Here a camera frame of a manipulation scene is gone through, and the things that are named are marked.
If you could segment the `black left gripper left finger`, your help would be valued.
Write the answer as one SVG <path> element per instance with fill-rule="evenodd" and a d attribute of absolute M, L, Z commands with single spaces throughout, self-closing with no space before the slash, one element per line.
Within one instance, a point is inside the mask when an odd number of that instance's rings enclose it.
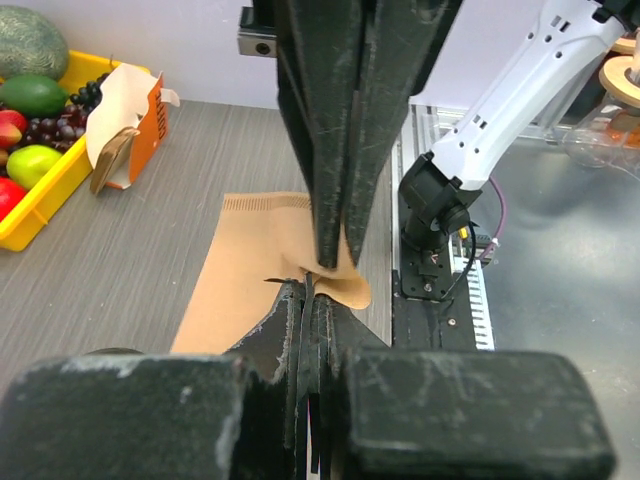
<path fill-rule="evenodd" d="M 25 370 L 1 403 L 2 477 L 288 478 L 288 336 L 305 300 L 284 282 L 223 355 L 112 349 Z"/>

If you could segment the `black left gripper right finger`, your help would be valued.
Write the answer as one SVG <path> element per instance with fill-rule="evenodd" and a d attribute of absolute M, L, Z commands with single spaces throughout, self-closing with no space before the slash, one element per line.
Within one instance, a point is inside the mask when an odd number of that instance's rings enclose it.
<path fill-rule="evenodd" d="M 565 357 L 369 347 L 333 350 L 312 444 L 323 479 L 607 479 L 616 453 Z"/>

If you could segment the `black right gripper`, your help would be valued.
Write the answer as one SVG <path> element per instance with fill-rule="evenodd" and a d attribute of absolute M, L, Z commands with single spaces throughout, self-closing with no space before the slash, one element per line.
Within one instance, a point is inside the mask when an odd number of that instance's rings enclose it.
<path fill-rule="evenodd" d="M 311 197 L 322 267 L 337 267 L 342 239 L 359 261 L 409 98 L 424 87 L 459 9 L 458 1 L 375 1 L 368 11 L 363 1 L 242 7 L 239 53 L 277 54 L 279 109 Z"/>

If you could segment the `brown paper coffee filter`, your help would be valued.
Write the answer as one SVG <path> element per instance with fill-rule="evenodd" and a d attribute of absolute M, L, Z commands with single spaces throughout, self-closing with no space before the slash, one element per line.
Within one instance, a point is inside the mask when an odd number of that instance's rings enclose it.
<path fill-rule="evenodd" d="M 226 195 L 172 352 L 223 353 L 271 310 L 278 281 L 305 275 L 311 275 L 316 292 L 351 309 L 371 302 L 370 285 L 346 241 L 339 242 L 337 267 L 317 262 L 309 195 Z"/>

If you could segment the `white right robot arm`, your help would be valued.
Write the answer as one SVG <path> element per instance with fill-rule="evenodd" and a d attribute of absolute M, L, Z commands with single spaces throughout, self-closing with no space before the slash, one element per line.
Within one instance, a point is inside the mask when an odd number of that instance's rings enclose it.
<path fill-rule="evenodd" d="M 277 65 L 278 105 L 311 196 L 316 258 L 356 264 L 374 187 L 460 10 L 457 1 L 254 1 L 244 55 Z M 403 177 L 404 234 L 436 250 L 470 222 L 495 165 L 587 66 L 639 24 L 635 1 L 547 1 L 454 129 Z"/>

